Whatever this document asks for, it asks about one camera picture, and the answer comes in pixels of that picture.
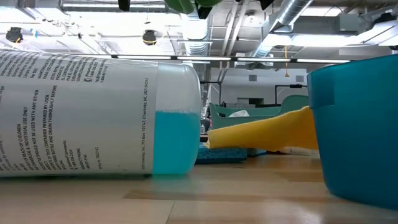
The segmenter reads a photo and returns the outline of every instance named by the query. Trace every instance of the yellow foam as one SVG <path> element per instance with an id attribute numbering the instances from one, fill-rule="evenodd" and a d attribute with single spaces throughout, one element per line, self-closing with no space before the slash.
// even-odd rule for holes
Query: yellow foam
<path id="1" fill-rule="evenodd" d="M 285 147 L 318 149 L 312 111 L 298 111 L 245 124 L 209 131 L 209 149 L 243 147 L 279 151 Z"/>

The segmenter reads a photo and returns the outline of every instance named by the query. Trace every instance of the blue liquid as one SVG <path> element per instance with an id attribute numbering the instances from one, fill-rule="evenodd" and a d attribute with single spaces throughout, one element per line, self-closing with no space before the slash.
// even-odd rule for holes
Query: blue liquid
<path id="1" fill-rule="evenodd" d="M 189 172 L 197 159 L 199 142 L 198 114 L 157 111 L 153 174 Z"/>

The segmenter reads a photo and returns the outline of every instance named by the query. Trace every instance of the teal plastic container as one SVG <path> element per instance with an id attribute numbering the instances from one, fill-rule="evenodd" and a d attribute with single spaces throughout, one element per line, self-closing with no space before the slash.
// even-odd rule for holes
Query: teal plastic container
<path id="1" fill-rule="evenodd" d="M 273 118 L 289 111 L 299 110 L 304 106 L 308 106 L 308 97 L 302 95 L 288 96 L 282 102 L 282 106 L 271 108 L 232 109 L 216 106 L 213 103 L 210 103 L 211 125 L 213 129 L 225 128 L 232 125 Z M 249 113 L 249 116 L 229 118 L 231 114 L 239 110 L 246 110 Z M 225 114 L 226 118 L 222 118 L 219 115 L 220 113 Z"/>
<path id="2" fill-rule="evenodd" d="M 342 198 L 398 209 L 398 55 L 308 75 L 323 176 Z"/>

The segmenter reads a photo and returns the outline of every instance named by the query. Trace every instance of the teal bucket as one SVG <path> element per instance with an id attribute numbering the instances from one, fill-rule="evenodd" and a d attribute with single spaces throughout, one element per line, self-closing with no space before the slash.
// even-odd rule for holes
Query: teal bucket
<path id="1" fill-rule="evenodd" d="M 330 192 L 398 209 L 398 55 L 312 72 L 308 94 Z"/>

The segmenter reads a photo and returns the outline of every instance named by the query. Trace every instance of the wall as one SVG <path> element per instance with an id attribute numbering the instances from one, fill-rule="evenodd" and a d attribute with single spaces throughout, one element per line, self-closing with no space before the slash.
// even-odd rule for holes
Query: wall
<path id="1" fill-rule="evenodd" d="M 223 85 L 221 94 L 221 101 L 225 103 L 237 103 L 238 98 L 263 98 L 264 104 L 275 103 L 275 88 L 274 86 L 226 86 Z M 306 88 L 290 89 L 278 88 L 277 103 L 282 101 L 290 95 L 308 95 Z"/>
<path id="2" fill-rule="evenodd" d="M 221 101 L 237 103 L 238 98 L 262 98 L 264 104 L 273 104 L 275 103 L 275 85 L 297 84 L 296 75 L 303 75 L 304 82 L 299 84 L 307 85 L 307 71 L 305 69 L 291 69 L 288 70 L 288 73 L 290 77 L 285 77 L 285 70 L 247 71 L 244 69 L 229 69 L 221 88 Z M 249 82 L 248 75 L 257 75 L 257 82 Z M 308 91 L 307 88 L 278 87 L 277 103 L 282 103 L 290 95 L 308 95 Z M 219 95 L 214 88 L 210 90 L 210 102 L 219 103 Z"/>

